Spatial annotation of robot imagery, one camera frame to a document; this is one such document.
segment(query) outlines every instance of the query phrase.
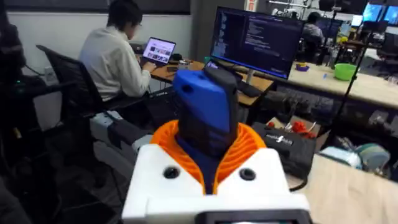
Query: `computer monitor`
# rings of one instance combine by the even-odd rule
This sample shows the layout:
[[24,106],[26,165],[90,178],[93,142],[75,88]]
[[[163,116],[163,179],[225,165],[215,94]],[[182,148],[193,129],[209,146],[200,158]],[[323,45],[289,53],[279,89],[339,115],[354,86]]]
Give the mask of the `computer monitor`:
[[398,6],[389,6],[383,20],[398,26]]
[[211,56],[288,79],[303,21],[219,7]]
[[363,16],[354,15],[353,21],[351,22],[351,26],[359,27],[362,24]]
[[[323,36],[326,38],[326,36],[328,35],[328,29],[331,23],[331,19],[329,18],[319,18],[317,20],[317,26],[322,30],[322,34]],[[342,20],[339,19],[335,19],[331,25],[331,29],[330,29],[330,33],[329,33],[329,38],[332,38],[333,41],[336,40],[337,38],[337,34],[340,31],[340,27],[343,24]]]
[[380,4],[367,4],[363,11],[363,22],[378,22],[383,6]]

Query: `orange object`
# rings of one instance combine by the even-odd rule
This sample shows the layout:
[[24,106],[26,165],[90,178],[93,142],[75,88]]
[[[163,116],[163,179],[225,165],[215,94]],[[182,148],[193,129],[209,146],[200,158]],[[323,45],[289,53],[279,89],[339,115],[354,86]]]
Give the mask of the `orange object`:
[[306,129],[304,122],[302,121],[295,121],[293,123],[292,130],[297,134],[301,134],[305,138],[313,139],[316,137],[313,133]]
[[[178,162],[193,178],[202,184],[203,194],[206,194],[203,174],[195,161],[178,145],[175,140],[177,133],[178,121],[170,121],[155,132],[150,143],[158,144],[171,158]],[[266,147],[264,141],[250,126],[239,123],[238,136],[218,165],[213,194],[217,194],[219,183],[240,167],[258,149],[264,147]]]

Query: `black hair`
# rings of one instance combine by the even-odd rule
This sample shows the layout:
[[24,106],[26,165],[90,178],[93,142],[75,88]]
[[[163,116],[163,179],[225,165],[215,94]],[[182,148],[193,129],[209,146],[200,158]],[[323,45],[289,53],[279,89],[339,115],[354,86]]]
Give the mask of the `black hair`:
[[318,12],[311,12],[308,15],[308,19],[307,19],[307,23],[309,24],[315,24],[317,23],[317,20],[321,17],[321,14],[319,14]]
[[115,0],[109,6],[109,17],[107,26],[115,26],[120,31],[128,22],[132,26],[140,24],[142,11],[133,0]]

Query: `window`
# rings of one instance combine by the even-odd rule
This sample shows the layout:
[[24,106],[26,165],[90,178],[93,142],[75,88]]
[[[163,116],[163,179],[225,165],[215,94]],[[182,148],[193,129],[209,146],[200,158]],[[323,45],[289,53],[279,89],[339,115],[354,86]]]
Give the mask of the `window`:
[[[113,0],[4,0],[9,11],[107,12]],[[144,14],[189,14],[190,0],[134,0]]]

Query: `green bowl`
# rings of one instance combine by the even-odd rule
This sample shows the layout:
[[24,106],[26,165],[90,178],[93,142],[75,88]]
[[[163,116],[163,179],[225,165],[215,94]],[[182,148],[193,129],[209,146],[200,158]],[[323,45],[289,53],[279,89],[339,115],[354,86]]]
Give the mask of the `green bowl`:
[[354,76],[354,72],[356,70],[355,65],[350,65],[348,63],[339,63],[335,65],[335,77],[344,80],[350,81]]

